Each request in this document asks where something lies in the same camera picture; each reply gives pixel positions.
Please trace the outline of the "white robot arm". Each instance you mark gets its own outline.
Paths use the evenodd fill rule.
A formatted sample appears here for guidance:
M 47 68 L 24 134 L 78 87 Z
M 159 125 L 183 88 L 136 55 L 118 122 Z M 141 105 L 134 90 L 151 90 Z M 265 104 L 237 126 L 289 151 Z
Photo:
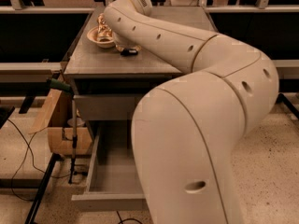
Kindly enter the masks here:
M 104 17 L 115 35 L 182 73 L 147 93 L 132 118 L 153 223 L 244 224 L 231 154 L 274 106 L 277 69 L 246 43 L 154 19 L 151 10 L 150 0 L 116 0 Z

